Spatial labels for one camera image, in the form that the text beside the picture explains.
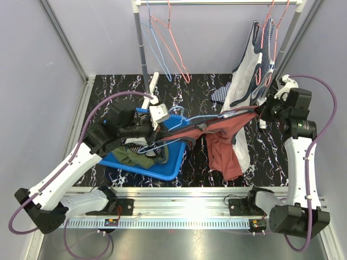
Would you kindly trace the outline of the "red graphic tank top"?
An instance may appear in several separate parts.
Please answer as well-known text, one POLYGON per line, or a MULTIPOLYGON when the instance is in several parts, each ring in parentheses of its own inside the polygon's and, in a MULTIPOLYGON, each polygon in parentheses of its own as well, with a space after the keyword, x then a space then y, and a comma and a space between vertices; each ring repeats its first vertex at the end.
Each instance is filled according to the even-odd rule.
POLYGON ((236 134, 256 116, 256 107, 240 107, 235 114, 218 119, 203 120, 171 131, 160 142, 183 141, 192 149, 196 140, 205 136, 209 168, 220 171, 224 180, 234 180, 242 175, 241 166, 233 149, 236 134))

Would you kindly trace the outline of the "black white striped tank top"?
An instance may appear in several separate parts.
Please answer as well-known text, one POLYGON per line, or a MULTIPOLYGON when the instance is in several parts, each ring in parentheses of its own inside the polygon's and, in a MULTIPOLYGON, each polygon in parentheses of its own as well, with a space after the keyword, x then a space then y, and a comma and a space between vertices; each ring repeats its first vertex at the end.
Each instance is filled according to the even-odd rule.
MULTIPOLYGON (((140 112, 139 110, 135 110, 134 118, 133 118, 134 126, 142 129, 143 128, 142 123, 145 121, 151 121, 150 114, 148 112, 145 113, 145 112, 140 112)), ((130 148, 137 154, 145 154, 148 157, 154 157, 161 151, 161 148, 163 148, 163 147, 159 147, 160 145, 163 145, 163 143, 147 144, 144 137, 127 138, 122 141, 122 144, 126 146, 127 148, 130 148)))

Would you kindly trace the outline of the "green graphic tank top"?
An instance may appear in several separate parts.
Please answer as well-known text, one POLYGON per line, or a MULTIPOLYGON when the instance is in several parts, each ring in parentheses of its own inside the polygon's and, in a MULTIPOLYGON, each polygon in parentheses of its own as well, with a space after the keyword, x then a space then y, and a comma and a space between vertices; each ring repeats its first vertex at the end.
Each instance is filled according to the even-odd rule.
POLYGON ((154 157, 148 157, 145 154, 137 154, 125 146, 114 149, 112 154, 123 165, 139 166, 144 169, 149 169, 153 165, 166 164, 169 159, 169 150, 167 147, 161 148, 161 151, 154 157))

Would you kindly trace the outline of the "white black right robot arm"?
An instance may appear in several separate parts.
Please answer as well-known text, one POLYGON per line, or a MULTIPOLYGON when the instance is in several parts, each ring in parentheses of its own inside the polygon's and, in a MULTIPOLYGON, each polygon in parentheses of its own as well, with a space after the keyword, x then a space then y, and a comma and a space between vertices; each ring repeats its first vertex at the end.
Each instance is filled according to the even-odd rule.
POLYGON ((284 139, 288 160, 289 185, 286 200, 274 192, 254 187, 246 197, 246 210, 269 217, 274 233, 312 239, 330 222, 330 214, 322 210, 316 187, 314 155, 317 126, 308 120, 312 93, 291 88, 281 90, 261 106, 261 118, 277 121, 284 139))

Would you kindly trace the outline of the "pink wire hanger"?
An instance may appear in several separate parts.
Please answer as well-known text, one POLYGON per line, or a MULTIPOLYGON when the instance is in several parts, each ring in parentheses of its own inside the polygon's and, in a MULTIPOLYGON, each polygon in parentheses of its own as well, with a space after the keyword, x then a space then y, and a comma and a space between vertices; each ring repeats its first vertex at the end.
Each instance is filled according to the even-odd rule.
POLYGON ((164 1, 164 3, 167 4, 167 6, 168 6, 168 19, 167 19, 167 21, 163 22, 160 19, 156 18, 154 15, 149 15, 150 22, 151 22, 152 27, 154 28, 155 32, 159 35, 159 38, 162 40, 164 46, 166 47, 169 55, 171 56, 174 64, 176 65, 179 73, 181 74, 182 78, 185 80, 186 83, 190 83, 191 77, 187 71, 185 64, 184 64, 183 58, 181 56, 181 52, 180 52, 179 47, 176 43, 176 39, 174 37, 174 34, 171 30, 171 3, 170 3, 170 1, 164 1), (175 53, 172 52, 171 48, 169 47, 169 45, 165 41, 162 33, 159 30, 159 26, 165 28, 168 31, 168 33, 170 35, 171 42, 172 42, 173 47, 174 47, 175 53))

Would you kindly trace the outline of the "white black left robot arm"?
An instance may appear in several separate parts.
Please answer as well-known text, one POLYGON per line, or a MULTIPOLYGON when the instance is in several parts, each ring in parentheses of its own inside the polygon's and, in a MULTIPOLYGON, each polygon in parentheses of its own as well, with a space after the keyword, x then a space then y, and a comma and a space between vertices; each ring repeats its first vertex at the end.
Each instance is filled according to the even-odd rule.
POLYGON ((119 110, 113 107, 100 123, 84 127, 80 140, 71 154, 45 179, 30 189, 20 188, 15 198, 36 228, 49 234, 66 219, 90 212, 111 215, 117 208, 115 191, 101 186, 90 193, 65 198, 66 192, 90 168, 98 164, 124 139, 143 138, 152 143, 160 124, 169 118, 164 104, 151 105, 140 114, 136 109, 119 110))

